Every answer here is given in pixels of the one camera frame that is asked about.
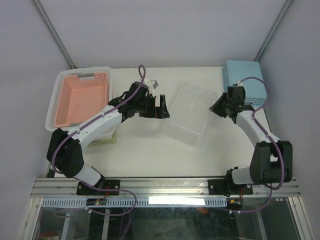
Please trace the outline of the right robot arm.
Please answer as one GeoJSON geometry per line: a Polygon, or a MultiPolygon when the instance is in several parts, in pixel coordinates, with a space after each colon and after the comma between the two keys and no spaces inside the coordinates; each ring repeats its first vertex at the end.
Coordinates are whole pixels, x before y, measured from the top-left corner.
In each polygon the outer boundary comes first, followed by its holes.
{"type": "Polygon", "coordinates": [[[229,169],[223,180],[213,188],[220,194],[239,194],[247,185],[265,185],[274,190],[288,183],[293,177],[293,146],[282,141],[259,123],[255,110],[245,103],[246,92],[242,86],[229,86],[227,91],[210,107],[222,118],[230,118],[241,128],[254,147],[248,167],[229,169]]]}

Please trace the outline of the pink basket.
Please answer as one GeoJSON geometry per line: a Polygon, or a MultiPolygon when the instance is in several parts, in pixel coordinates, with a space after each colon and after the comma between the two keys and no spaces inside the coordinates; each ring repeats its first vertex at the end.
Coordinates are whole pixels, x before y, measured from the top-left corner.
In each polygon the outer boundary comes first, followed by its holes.
{"type": "Polygon", "coordinates": [[[81,124],[103,110],[109,100],[106,72],[64,78],[54,119],[57,128],[81,124]]]}

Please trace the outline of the white perforated basket top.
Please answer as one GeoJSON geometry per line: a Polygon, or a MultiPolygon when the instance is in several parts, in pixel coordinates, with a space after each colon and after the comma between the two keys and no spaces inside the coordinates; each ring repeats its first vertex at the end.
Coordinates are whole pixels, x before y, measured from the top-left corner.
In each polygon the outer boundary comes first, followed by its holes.
{"type": "Polygon", "coordinates": [[[159,131],[185,146],[200,148],[208,131],[209,107],[217,99],[212,90],[183,84],[168,106],[170,118],[160,125],[159,131]]]}

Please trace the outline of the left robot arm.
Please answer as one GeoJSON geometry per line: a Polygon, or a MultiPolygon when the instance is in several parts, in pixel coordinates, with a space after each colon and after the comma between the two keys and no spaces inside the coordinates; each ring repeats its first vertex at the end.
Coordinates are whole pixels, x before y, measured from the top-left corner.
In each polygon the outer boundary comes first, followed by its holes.
{"type": "Polygon", "coordinates": [[[107,130],[116,127],[135,114],[149,119],[168,119],[170,114],[166,96],[156,96],[152,85],[134,82],[128,91],[113,98],[95,116],[70,130],[56,129],[50,139],[47,160],[52,169],[67,178],[74,178],[87,185],[93,194],[100,194],[105,188],[104,176],[85,163],[83,149],[107,130]]]}

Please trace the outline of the light blue perforated basket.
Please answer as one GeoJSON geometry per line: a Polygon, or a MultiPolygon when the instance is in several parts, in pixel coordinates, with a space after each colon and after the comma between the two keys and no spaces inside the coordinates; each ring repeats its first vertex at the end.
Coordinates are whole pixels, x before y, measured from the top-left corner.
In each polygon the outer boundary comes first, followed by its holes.
{"type": "MultiPolygon", "coordinates": [[[[238,61],[227,60],[222,68],[223,91],[227,92],[228,86],[233,86],[240,80],[248,77],[259,78],[263,80],[260,64],[258,61],[238,61]]],[[[261,107],[266,98],[267,92],[263,83],[250,78],[242,83],[245,89],[245,103],[254,108],[261,107]]]]}

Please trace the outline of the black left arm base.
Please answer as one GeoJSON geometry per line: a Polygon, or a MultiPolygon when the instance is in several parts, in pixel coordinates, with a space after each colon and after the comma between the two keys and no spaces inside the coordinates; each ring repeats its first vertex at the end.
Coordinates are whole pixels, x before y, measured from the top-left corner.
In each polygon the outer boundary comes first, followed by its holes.
{"type": "Polygon", "coordinates": [[[119,179],[109,179],[101,177],[94,185],[79,181],[77,184],[77,196],[118,196],[120,194],[121,181],[119,179]]]}

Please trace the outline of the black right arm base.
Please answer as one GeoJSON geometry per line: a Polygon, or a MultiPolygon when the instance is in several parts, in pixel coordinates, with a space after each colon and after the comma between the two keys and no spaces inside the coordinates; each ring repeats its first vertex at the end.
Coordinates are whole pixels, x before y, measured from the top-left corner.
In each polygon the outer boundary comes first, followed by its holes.
{"type": "Polygon", "coordinates": [[[253,195],[253,189],[250,185],[246,184],[235,184],[232,179],[232,172],[238,170],[236,166],[227,170],[224,178],[222,179],[209,179],[207,181],[208,194],[209,195],[223,195],[230,197],[231,195],[253,195]]]}

